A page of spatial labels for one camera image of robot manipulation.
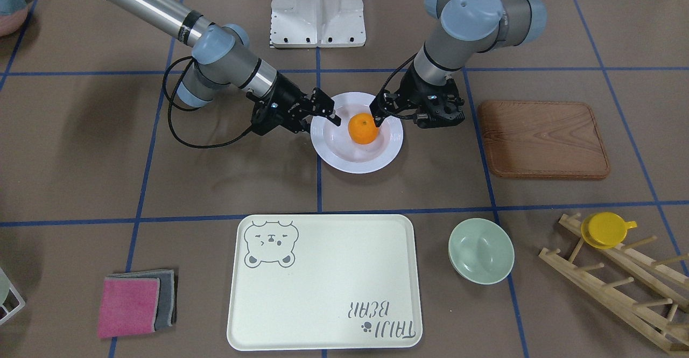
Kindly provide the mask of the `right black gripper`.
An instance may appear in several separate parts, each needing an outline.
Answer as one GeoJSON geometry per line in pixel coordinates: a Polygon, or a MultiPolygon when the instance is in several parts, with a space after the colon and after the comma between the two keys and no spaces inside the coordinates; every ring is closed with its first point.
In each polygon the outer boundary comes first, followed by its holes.
{"type": "Polygon", "coordinates": [[[278,73],[268,101],[286,104],[285,122],[281,127],[290,132],[310,132],[308,117],[322,117],[336,127],[342,123],[334,108],[334,100],[318,87],[303,93],[293,81],[278,73]]]}

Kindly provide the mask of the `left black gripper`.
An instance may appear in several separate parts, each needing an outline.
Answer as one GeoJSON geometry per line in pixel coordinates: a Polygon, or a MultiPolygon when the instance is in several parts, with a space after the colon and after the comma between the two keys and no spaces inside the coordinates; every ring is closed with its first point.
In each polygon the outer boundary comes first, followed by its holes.
{"type": "Polygon", "coordinates": [[[441,84],[426,82],[411,65],[404,73],[399,88],[394,93],[388,90],[379,92],[369,105],[374,125],[381,127],[387,117],[398,118],[403,121],[423,122],[426,114],[420,112],[420,106],[429,100],[450,100],[462,97],[459,94],[454,78],[441,76],[441,84]]]}

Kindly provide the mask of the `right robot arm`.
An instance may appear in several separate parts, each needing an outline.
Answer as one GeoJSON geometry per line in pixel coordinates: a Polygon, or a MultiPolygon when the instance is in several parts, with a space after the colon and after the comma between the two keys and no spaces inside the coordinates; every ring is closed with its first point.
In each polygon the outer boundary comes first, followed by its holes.
{"type": "MultiPolygon", "coordinates": [[[[2,15],[11,15],[33,0],[2,0],[2,15]]],[[[341,118],[334,100],[319,88],[303,93],[290,79],[249,49],[248,34],[234,24],[217,25],[177,0],[106,0],[192,48],[191,71],[178,88],[191,108],[209,104],[220,90],[234,85],[254,103],[250,130],[265,135],[283,127],[310,131],[307,118],[323,117],[335,125],[341,118]]]]}

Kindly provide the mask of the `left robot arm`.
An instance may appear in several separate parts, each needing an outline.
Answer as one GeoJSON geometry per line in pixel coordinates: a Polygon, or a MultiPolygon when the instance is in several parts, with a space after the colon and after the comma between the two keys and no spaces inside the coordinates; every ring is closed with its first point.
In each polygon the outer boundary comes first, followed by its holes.
{"type": "Polygon", "coordinates": [[[411,120],[419,128],[455,127],[465,120],[453,74],[475,54],[529,43],[548,19],[541,0],[424,0],[438,24],[406,68],[398,90],[382,87],[370,104],[374,124],[411,120]]]}

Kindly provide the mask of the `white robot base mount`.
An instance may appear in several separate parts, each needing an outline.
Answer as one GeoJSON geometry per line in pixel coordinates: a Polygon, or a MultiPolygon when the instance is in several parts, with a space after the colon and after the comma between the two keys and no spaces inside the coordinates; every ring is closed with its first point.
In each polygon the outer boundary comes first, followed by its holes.
{"type": "Polygon", "coordinates": [[[271,1],[272,47],[362,47],[366,41],[363,0],[271,1]]]}

